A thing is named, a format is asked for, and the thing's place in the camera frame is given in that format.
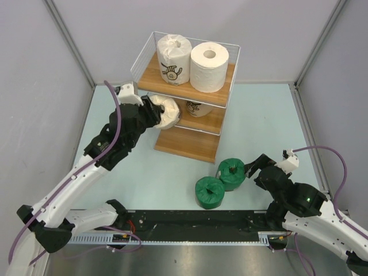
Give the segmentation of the cream paper roll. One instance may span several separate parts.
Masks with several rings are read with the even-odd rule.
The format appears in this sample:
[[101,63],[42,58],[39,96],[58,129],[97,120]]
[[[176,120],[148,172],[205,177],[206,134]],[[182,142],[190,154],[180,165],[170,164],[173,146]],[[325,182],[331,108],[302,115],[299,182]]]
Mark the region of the cream paper roll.
[[154,105],[163,108],[163,112],[160,112],[160,123],[155,125],[156,129],[169,129],[179,122],[181,109],[173,98],[158,94],[150,95],[149,98]]

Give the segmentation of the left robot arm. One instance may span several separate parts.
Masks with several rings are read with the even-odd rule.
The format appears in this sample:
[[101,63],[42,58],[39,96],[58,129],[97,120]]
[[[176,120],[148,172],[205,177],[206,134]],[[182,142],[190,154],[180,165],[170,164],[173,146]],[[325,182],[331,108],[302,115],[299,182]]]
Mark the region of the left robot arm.
[[33,265],[44,254],[62,249],[72,237],[99,227],[119,230],[126,226],[127,210],[117,200],[108,200],[92,210],[73,211],[72,205],[97,180],[123,160],[148,128],[161,128],[169,111],[153,96],[137,97],[116,105],[109,122],[85,148],[77,165],[41,201],[22,205],[17,215],[25,224],[8,256],[6,275],[33,275]]

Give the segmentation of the right aluminium frame post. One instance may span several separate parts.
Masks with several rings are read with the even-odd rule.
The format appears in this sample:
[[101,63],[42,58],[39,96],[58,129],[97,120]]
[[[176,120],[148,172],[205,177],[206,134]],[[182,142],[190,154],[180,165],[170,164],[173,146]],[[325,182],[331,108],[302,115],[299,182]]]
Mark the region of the right aluminium frame post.
[[337,23],[340,15],[342,14],[344,8],[347,6],[347,4],[350,1],[348,0],[338,0],[335,7],[333,8],[331,14],[329,15],[327,22],[325,23],[321,33],[319,34],[317,41],[315,42],[314,46],[312,47],[312,50],[310,54],[307,57],[306,62],[304,63],[300,73],[298,74],[294,86],[296,88],[299,88],[302,84],[302,81],[304,80],[306,74],[308,73],[309,69],[311,68],[313,62],[317,58],[317,55],[319,54],[320,50],[322,49],[324,43],[327,41],[328,36],[332,32],[335,24]]

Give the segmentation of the green roll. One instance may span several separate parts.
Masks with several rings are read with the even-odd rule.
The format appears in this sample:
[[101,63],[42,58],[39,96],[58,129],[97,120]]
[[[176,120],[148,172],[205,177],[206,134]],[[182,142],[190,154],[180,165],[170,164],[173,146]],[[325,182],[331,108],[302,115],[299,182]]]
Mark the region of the green roll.
[[246,178],[244,163],[238,158],[223,160],[217,168],[216,178],[222,181],[225,191],[237,189]]
[[218,208],[225,196],[222,181],[215,177],[203,177],[195,184],[195,196],[199,206],[204,209]]

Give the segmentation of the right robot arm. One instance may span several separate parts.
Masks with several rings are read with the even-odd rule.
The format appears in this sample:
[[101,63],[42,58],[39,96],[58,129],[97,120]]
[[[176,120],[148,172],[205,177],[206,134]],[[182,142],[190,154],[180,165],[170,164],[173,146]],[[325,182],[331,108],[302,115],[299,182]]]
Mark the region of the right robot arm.
[[367,230],[345,216],[320,190],[307,183],[293,182],[290,176],[299,167],[291,150],[276,162],[262,154],[244,165],[244,175],[268,191],[273,201],[265,223],[272,231],[292,231],[307,237],[345,261],[356,275],[367,275]]

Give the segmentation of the aluminium frame post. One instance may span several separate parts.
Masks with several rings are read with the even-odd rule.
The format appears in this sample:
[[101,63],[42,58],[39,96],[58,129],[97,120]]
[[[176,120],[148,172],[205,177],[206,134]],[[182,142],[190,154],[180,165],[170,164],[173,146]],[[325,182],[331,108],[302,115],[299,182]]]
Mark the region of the aluminium frame post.
[[304,80],[306,74],[308,73],[309,69],[311,68],[313,62],[317,58],[317,55],[319,54],[320,50],[322,49],[324,43],[327,41],[328,36],[332,32],[335,24],[337,23],[340,15],[342,14],[344,8],[347,6],[347,4],[350,1],[348,0],[338,0],[335,7],[333,8],[331,14],[329,15],[327,22],[325,23],[321,33],[319,34],[317,41],[315,42],[314,46],[312,47],[312,50],[310,54],[307,57],[306,62],[304,63],[300,73],[298,74],[294,86],[296,88],[299,88],[302,84],[302,81]]
[[81,70],[84,78],[86,79],[89,86],[93,89],[96,86],[95,81],[90,73],[90,70],[87,68],[87,65],[82,57],[80,50],[78,49],[77,44],[75,43],[67,24],[65,23],[58,7],[56,6],[53,0],[42,0],[46,10],[54,21],[61,37],[63,38],[67,48],[69,49],[72,57],[74,58],[77,66]]

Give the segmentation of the left aluminium frame post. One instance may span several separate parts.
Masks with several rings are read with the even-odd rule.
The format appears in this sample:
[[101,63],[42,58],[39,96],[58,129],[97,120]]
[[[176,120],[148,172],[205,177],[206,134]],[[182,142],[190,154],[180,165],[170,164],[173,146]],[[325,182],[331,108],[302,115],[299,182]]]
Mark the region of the left aluminium frame post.
[[87,65],[82,57],[80,50],[78,49],[77,44],[75,43],[67,24],[65,23],[58,7],[56,6],[53,0],[42,0],[46,10],[54,21],[61,37],[63,38],[67,48],[69,49],[72,57],[74,58],[77,66],[81,70],[84,78],[86,79],[89,86],[93,89],[96,86],[95,81],[90,73],[90,70],[87,68]]

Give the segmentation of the plain white paper roll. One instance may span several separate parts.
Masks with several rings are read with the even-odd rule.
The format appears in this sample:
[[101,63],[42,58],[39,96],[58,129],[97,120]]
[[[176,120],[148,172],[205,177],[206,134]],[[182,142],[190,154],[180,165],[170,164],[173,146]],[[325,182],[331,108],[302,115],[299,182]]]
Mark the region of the plain white paper roll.
[[214,42],[195,46],[190,55],[190,84],[203,93],[215,93],[224,83],[228,68],[228,50]]

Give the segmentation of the tan paper roll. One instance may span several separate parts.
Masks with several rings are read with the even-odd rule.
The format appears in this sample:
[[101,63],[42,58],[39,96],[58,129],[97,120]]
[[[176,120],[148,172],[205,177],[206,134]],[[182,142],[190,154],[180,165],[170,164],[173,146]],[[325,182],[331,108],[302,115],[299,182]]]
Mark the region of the tan paper roll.
[[186,109],[193,117],[203,117],[209,114],[214,107],[204,103],[186,101]]

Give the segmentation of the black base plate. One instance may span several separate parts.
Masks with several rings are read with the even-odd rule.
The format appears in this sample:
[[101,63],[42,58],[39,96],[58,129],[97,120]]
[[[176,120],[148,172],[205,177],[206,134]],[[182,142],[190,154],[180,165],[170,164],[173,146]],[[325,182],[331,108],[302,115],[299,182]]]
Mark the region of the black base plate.
[[271,228],[266,213],[253,210],[130,210],[118,218],[112,227],[132,230],[138,237],[159,235],[170,237],[189,232],[194,235],[223,233],[236,236],[244,233],[265,233],[275,240],[284,239],[290,232]]

